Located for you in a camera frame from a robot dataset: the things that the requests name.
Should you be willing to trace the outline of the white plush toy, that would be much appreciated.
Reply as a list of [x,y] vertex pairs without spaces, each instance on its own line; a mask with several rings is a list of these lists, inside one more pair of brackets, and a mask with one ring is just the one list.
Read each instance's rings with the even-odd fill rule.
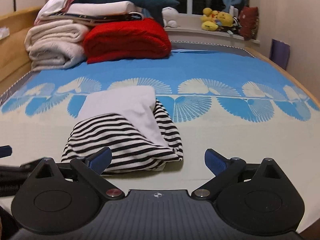
[[162,9],[164,27],[177,28],[178,11],[172,7],[165,7]]

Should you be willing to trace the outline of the wooden headboard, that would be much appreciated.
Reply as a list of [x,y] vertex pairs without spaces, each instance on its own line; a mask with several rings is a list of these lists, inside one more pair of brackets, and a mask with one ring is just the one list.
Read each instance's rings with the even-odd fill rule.
[[24,40],[39,10],[40,7],[32,7],[1,16],[1,27],[10,31],[10,35],[1,40],[1,93],[31,71]]

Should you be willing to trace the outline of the red folded blanket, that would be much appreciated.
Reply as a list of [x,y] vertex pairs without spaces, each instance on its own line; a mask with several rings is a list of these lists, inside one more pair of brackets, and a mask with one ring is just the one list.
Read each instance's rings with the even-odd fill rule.
[[161,59],[171,52],[166,31],[151,18],[97,25],[86,35],[83,46],[87,63]]

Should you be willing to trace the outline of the white tissue pack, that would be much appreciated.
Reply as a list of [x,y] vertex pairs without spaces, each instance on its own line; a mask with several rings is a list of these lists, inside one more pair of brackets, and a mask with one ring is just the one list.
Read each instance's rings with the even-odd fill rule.
[[10,30],[7,27],[0,28],[0,40],[8,37],[10,35]]

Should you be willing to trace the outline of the black white striped garment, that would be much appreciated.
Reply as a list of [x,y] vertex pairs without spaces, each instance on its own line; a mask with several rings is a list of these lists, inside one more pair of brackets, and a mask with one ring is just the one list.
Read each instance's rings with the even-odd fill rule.
[[161,171],[183,159],[180,133],[152,86],[89,94],[77,121],[63,149],[63,163],[105,147],[112,160],[104,174]]

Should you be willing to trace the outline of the brown red cushion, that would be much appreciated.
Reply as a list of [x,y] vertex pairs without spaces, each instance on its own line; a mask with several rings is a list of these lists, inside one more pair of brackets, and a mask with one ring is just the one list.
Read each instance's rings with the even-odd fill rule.
[[258,7],[243,7],[239,15],[239,35],[244,40],[256,39],[259,28],[259,9]]

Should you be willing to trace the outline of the white folded fleece blanket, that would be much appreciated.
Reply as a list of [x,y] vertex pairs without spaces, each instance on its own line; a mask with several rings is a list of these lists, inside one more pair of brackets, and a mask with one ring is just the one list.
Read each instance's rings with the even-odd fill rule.
[[72,20],[59,20],[29,29],[25,50],[33,72],[48,69],[68,69],[86,59],[83,41],[89,33],[85,25]]

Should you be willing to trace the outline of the yellow plush toys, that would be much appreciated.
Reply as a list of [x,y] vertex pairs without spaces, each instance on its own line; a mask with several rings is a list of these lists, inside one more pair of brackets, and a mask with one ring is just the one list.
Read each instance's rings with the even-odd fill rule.
[[222,31],[235,34],[241,27],[239,20],[231,14],[223,11],[203,9],[203,15],[200,18],[201,29],[205,31]]

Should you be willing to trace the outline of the white folded sheet stack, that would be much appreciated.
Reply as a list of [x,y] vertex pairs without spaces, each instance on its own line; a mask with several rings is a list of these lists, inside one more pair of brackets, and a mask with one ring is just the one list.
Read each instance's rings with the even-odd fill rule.
[[34,25],[40,25],[45,18],[59,13],[66,13],[70,15],[81,15],[89,17],[106,17],[129,15],[134,20],[144,18],[140,10],[130,1],[120,1],[113,3],[74,3],[74,0],[49,0],[39,11]]

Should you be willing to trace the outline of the purple box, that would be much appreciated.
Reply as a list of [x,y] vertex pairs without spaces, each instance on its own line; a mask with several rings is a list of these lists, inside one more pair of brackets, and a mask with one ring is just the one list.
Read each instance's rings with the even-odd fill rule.
[[283,70],[286,70],[289,58],[290,45],[283,41],[273,39],[271,42],[269,59]]

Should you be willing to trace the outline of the blue white patterned bedsheet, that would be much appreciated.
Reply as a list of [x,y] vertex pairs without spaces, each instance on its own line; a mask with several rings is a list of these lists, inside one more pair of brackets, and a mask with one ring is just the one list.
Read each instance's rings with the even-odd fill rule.
[[167,59],[82,63],[33,76],[1,107],[2,165],[60,161],[93,92],[151,86],[176,124],[183,160],[161,172],[113,176],[123,190],[193,190],[212,177],[204,152],[276,160],[305,203],[303,231],[319,219],[319,106],[289,74],[256,57],[176,50]]

